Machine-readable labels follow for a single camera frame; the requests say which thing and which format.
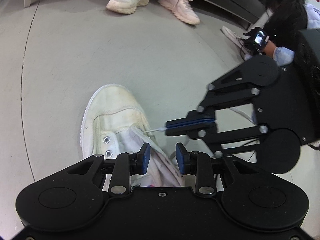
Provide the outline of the white shoelace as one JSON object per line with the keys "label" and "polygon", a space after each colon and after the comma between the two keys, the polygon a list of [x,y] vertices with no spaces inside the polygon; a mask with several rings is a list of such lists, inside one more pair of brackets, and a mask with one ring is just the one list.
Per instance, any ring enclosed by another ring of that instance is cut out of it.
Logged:
{"label": "white shoelace", "polygon": [[[250,114],[244,112],[241,107],[231,107],[228,110],[233,111],[234,113],[242,116],[243,118],[245,118],[246,120],[248,120],[250,123],[256,125],[257,124],[257,118],[256,118],[256,114],[254,113],[253,109],[251,109]],[[156,129],[150,129],[145,131],[145,134],[149,134],[149,133],[153,133],[153,132],[166,132],[168,130],[168,126],[165,125],[164,127],[159,127]]]}

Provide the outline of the white canvas sneaker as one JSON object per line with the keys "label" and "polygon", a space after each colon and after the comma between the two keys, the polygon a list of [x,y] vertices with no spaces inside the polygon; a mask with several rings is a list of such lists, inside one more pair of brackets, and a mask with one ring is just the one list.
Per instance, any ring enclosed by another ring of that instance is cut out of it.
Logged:
{"label": "white canvas sneaker", "polygon": [[129,90],[118,84],[100,87],[90,98],[81,123],[84,158],[102,154],[106,160],[135,153],[147,142],[151,156],[145,175],[132,175],[131,186],[180,187],[184,179],[159,147],[145,113]]}

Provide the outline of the crouching person blue jacket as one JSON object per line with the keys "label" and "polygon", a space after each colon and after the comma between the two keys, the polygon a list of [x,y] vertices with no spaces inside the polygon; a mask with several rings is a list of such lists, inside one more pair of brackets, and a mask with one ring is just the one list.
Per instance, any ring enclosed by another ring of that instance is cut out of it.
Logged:
{"label": "crouching person blue jacket", "polygon": [[319,28],[319,9],[306,0],[265,0],[265,5],[272,15],[263,26],[269,36],[263,52],[285,66],[295,57],[299,32]]}

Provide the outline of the pink chunky sneaker right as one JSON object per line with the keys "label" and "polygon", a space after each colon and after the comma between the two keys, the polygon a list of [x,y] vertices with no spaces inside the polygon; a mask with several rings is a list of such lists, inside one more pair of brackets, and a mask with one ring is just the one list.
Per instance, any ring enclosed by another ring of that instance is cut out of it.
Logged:
{"label": "pink chunky sneaker right", "polygon": [[158,0],[161,6],[168,9],[180,21],[189,25],[198,25],[200,19],[190,5],[192,1],[193,0]]}

